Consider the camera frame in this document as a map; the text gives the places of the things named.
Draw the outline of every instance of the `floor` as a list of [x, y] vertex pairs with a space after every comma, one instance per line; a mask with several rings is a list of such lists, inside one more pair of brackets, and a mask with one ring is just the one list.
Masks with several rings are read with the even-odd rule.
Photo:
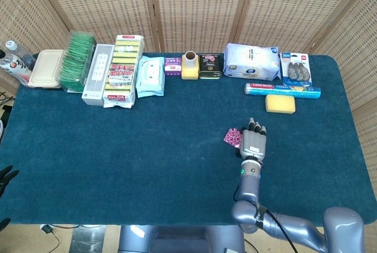
[[[53, 253], [78, 253], [70, 252], [72, 232], [73, 229], [54, 228], [54, 233], [59, 238], [60, 245]], [[102, 252], [117, 253], [119, 236], [120, 226], [106, 226]], [[259, 253], [293, 252], [288, 242], [273, 239], [263, 231], [245, 235], [245, 238], [258, 249]], [[0, 253], [48, 253], [56, 245], [57, 240], [54, 236], [42, 232], [39, 225], [8, 225], [0, 232]], [[245, 246], [247, 253], [256, 252], [250, 245], [246, 244]], [[296, 248], [300, 253], [314, 252], [300, 245], [297, 245]]]

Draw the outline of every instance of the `small purple box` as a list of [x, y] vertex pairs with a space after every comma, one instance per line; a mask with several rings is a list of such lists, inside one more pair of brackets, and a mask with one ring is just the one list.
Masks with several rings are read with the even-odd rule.
[[165, 75], [180, 76], [182, 58], [165, 58]]

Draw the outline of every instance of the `plastic bottle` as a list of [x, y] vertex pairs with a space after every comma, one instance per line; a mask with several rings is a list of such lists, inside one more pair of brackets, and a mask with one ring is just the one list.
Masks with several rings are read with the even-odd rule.
[[22, 85], [28, 86], [31, 71], [16, 55], [0, 50], [0, 68], [18, 79]]
[[9, 53], [18, 56], [30, 71], [34, 69], [36, 59], [21, 44], [9, 40], [5, 43], [5, 47]]

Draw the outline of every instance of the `table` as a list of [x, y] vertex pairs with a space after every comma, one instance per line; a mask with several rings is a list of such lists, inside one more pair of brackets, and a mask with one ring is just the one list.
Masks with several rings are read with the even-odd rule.
[[263, 205], [316, 225], [332, 206], [373, 222], [377, 203], [338, 66], [329, 56], [309, 61], [322, 96], [296, 99], [292, 115], [267, 113], [263, 96], [244, 94], [250, 81], [225, 76], [167, 77], [165, 96], [136, 99], [132, 109], [20, 87], [0, 145], [0, 167], [20, 173], [1, 199], [2, 216], [23, 224], [233, 224], [241, 161], [223, 137], [252, 116], [267, 127]]

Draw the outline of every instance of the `food container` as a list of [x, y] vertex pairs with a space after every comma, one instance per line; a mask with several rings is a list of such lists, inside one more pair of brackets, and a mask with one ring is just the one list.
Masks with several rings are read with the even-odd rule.
[[58, 75], [63, 50], [48, 49], [39, 53], [31, 73], [29, 86], [42, 88], [60, 88]]

